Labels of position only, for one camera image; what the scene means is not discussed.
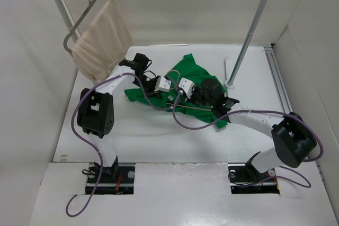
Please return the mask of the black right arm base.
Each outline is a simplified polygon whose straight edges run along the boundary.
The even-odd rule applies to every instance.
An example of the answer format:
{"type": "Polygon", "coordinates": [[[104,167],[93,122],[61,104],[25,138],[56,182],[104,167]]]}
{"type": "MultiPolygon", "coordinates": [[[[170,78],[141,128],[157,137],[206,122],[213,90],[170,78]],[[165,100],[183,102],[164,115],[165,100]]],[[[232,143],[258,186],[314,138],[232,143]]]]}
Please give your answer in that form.
{"type": "Polygon", "coordinates": [[[232,194],[280,194],[274,169],[259,173],[245,163],[228,164],[228,179],[232,194]]]}

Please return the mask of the pink wire hanger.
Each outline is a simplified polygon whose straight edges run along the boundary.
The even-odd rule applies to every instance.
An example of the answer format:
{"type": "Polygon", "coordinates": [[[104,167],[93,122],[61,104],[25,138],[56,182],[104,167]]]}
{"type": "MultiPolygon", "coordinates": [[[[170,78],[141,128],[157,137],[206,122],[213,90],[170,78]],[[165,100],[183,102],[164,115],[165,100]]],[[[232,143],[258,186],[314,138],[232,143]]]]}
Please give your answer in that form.
{"type": "Polygon", "coordinates": [[[216,99],[212,96],[212,92],[210,90],[214,87],[215,84],[218,85],[218,82],[214,76],[210,76],[209,73],[204,69],[198,71],[188,71],[186,74],[184,74],[184,71],[179,72],[178,70],[172,68],[167,72],[165,77],[172,82],[171,89],[168,92],[169,96],[174,97],[177,96],[180,91],[182,92],[181,98],[179,99],[181,105],[210,110],[213,110],[213,108],[215,107],[216,99]],[[191,104],[189,102],[189,98],[187,98],[184,92],[178,88],[179,81],[183,77],[193,81],[195,85],[200,86],[203,89],[205,97],[209,103],[208,107],[195,106],[194,104],[191,104]]]}

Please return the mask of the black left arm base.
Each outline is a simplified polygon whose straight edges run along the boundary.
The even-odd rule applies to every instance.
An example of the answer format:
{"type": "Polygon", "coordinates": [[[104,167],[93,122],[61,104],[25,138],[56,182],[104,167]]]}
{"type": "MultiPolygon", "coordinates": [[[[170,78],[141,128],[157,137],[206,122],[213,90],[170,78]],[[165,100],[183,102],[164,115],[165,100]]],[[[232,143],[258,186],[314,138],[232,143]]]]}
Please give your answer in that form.
{"type": "MultiPolygon", "coordinates": [[[[113,177],[109,176],[107,171],[103,171],[94,195],[132,195],[134,193],[135,169],[136,164],[121,163],[113,177]]],[[[82,170],[82,174],[87,177],[85,194],[91,194],[99,176],[99,166],[90,164],[89,169],[82,170]]]]}

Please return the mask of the green t shirt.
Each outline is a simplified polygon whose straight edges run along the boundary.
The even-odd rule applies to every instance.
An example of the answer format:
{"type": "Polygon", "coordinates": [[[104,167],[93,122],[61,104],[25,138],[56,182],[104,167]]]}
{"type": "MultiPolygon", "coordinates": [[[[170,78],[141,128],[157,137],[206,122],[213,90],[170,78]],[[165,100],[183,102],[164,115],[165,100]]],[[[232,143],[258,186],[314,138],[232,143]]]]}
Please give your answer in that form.
{"type": "MultiPolygon", "coordinates": [[[[184,55],[183,59],[170,69],[168,76],[174,80],[180,78],[180,82],[186,78],[194,83],[191,98],[187,98],[185,94],[181,95],[175,107],[176,112],[193,116],[208,124],[226,114],[223,106],[226,104],[224,97],[226,90],[216,76],[209,74],[206,69],[195,62],[193,54],[184,55]],[[219,107],[221,112],[217,112],[217,106],[221,106],[219,107]]],[[[149,106],[141,88],[128,89],[124,93],[129,101],[149,106]]],[[[154,106],[164,109],[171,107],[177,95],[178,91],[173,89],[169,92],[148,94],[147,97],[154,106]]]]}

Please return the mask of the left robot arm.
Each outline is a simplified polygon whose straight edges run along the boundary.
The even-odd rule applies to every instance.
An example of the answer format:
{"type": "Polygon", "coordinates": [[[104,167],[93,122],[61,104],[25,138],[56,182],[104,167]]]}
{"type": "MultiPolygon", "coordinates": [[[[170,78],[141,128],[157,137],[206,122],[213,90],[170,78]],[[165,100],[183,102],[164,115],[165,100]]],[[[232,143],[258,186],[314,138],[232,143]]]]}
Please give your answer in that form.
{"type": "Polygon", "coordinates": [[[162,82],[168,87],[171,82],[163,76],[149,78],[145,75],[151,60],[146,55],[137,53],[132,60],[122,60],[113,73],[93,88],[85,88],[81,92],[79,103],[73,112],[71,129],[74,135],[82,142],[95,150],[99,161],[94,164],[89,174],[96,178],[103,178],[107,182],[114,181],[118,176],[118,156],[112,148],[106,148],[109,143],[104,141],[114,125],[114,99],[131,85],[139,87],[139,91],[146,102],[157,110],[157,106],[150,99],[160,97],[162,82]]]}

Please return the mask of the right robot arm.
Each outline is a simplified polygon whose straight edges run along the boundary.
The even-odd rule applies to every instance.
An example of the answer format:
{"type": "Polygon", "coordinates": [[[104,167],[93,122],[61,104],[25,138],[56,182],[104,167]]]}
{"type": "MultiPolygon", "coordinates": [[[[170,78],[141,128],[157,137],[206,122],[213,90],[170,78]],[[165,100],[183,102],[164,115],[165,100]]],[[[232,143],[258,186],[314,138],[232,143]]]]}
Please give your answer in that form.
{"type": "Polygon", "coordinates": [[[228,97],[213,78],[206,78],[200,85],[190,85],[187,92],[188,102],[210,108],[216,118],[245,126],[272,139],[272,148],[255,153],[240,168],[240,175],[235,178],[241,182],[261,181],[263,175],[275,167],[297,168],[317,145],[314,135],[297,113],[250,110],[239,100],[228,97]]]}

